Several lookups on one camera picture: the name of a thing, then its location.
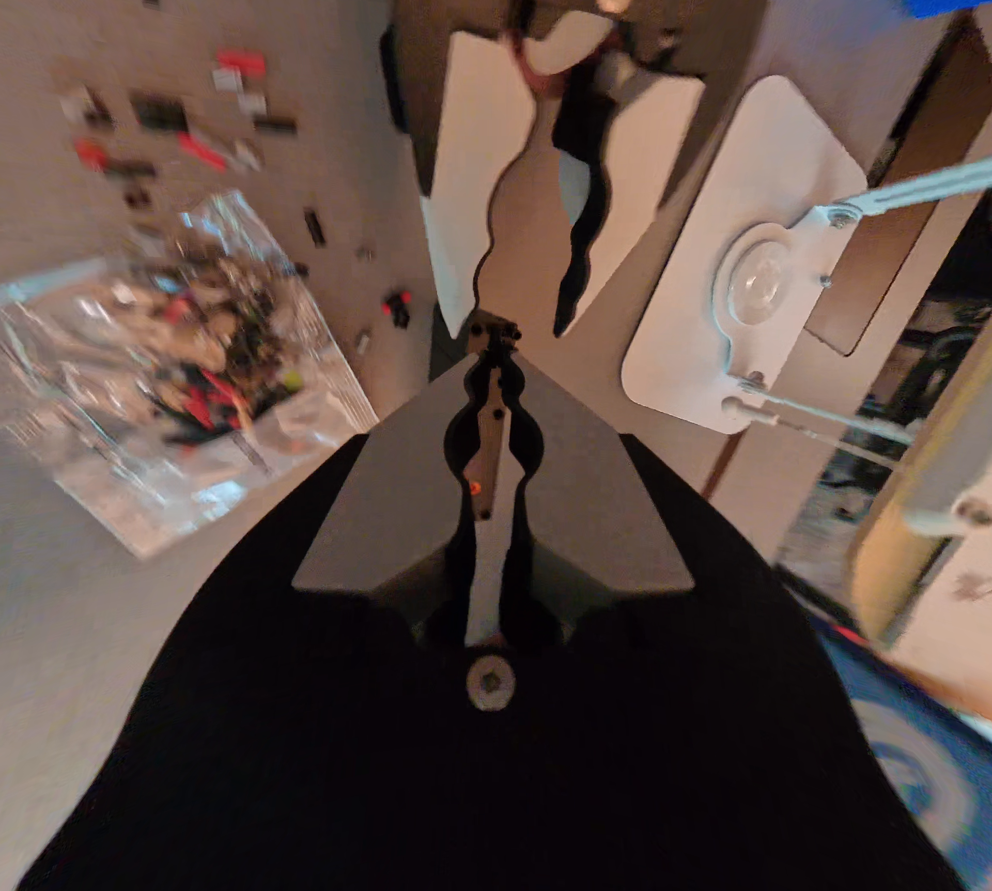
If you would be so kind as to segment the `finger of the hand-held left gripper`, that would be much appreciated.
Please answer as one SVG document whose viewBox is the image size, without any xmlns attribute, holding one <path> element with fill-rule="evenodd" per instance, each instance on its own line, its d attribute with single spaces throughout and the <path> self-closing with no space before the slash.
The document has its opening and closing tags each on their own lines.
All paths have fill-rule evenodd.
<svg viewBox="0 0 992 891">
<path fill-rule="evenodd" d="M 657 73 L 602 51 L 574 67 L 552 128 L 569 260 L 554 336 L 587 311 L 653 223 L 704 82 Z"/>
<path fill-rule="evenodd" d="M 477 273 L 493 246 L 494 192 L 527 146 L 537 107 L 508 45 L 467 32 L 449 43 L 423 218 L 440 315 L 457 337 L 478 305 Z"/>
</svg>

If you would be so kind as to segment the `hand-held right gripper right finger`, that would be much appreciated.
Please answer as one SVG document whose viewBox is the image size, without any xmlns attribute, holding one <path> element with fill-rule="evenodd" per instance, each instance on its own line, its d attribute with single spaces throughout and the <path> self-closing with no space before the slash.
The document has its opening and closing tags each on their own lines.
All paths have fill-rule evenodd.
<svg viewBox="0 0 992 891">
<path fill-rule="evenodd" d="M 508 644 L 556 645 L 592 611 L 693 587 L 612 426 L 513 352 L 504 406 Z"/>
</svg>

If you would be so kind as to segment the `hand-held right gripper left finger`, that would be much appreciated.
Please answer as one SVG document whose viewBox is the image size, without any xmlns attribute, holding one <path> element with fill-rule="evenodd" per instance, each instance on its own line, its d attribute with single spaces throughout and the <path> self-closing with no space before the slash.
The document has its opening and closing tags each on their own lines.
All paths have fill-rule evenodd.
<svg viewBox="0 0 992 891">
<path fill-rule="evenodd" d="M 464 645 L 476 573 L 466 470 L 484 405 L 485 357 L 470 354 L 374 426 L 292 587 L 370 600 L 436 645 Z"/>
</svg>

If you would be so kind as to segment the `clear plastic parts bag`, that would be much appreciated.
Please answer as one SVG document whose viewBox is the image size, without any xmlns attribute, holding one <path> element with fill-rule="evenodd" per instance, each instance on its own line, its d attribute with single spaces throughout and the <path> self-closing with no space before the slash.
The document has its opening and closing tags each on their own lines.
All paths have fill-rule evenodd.
<svg viewBox="0 0 992 891">
<path fill-rule="evenodd" d="M 379 419 L 239 190 L 2 284 L 2 436 L 138 559 Z"/>
</svg>

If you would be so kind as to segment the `white book stand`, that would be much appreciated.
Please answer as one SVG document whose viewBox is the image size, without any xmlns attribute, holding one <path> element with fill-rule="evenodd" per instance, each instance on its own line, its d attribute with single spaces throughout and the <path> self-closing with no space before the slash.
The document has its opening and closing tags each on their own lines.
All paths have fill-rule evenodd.
<svg viewBox="0 0 992 891">
<path fill-rule="evenodd" d="M 867 190 L 800 91 L 757 81 L 738 105 L 621 366 L 632 402 L 725 436 L 775 409 L 874 431 L 773 392 L 855 229 L 868 217 L 990 188 L 990 158 Z"/>
</svg>

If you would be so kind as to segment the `long red axle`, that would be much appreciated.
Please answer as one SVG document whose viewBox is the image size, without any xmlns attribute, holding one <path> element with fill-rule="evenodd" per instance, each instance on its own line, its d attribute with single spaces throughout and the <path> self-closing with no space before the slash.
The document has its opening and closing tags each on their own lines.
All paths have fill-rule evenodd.
<svg viewBox="0 0 992 891">
<path fill-rule="evenodd" d="M 221 173 L 228 170 L 226 155 L 218 152 L 217 149 L 210 146 L 204 140 L 193 136 L 192 133 L 177 133 L 176 141 L 183 153 L 210 167 L 212 170 Z"/>
</svg>

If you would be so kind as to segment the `group of black connector pins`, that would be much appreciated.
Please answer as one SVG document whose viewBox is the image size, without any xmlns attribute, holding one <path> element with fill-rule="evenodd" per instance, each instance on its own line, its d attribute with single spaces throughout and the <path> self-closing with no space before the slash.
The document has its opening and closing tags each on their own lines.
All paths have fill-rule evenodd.
<svg viewBox="0 0 992 891">
<path fill-rule="evenodd" d="M 157 8 L 160 0 L 143 0 L 146 6 Z M 264 78 L 248 79 L 243 78 L 242 92 L 259 92 L 260 82 Z M 198 139 L 204 140 L 218 152 L 226 155 L 228 160 L 228 170 L 244 170 L 237 164 L 233 156 L 233 146 L 225 147 L 217 145 L 209 138 L 205 132 L 197 127 L 189 118 L 185 107 L 176 97 L 168 97 L 158 93 L 134 92 L 130 94 L 130 102 L 139 123 L 139 126 L 147 131 L 163 133 L 176 140 L 177 133 L 189 132 Z M 295 136 L 299 133 L 299 122 L 289 116 L 272 113 L 268 106 L 268 115 L 249 120 L 253 129 L 262 134 Z M 137 161 L 113 161 L 108 156 L 106 170 L 103 172 L 106 177 L 119 178 L 153 178 L 155 176 L 154 165 Z"/>
</svg>

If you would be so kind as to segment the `blue robot kit box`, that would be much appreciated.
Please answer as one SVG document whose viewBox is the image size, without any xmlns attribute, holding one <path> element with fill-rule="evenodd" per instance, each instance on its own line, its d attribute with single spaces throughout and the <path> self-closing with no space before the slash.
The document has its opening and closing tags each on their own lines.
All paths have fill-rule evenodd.
<svg viewBox="0 0 992 891">
<path fill-rule="evenodd" d="M 968 889 L 991 887 L 990 739 L 886 663 L 842 606 L 772 567 L 807 609 L 890 784 Z"/>
</svg>

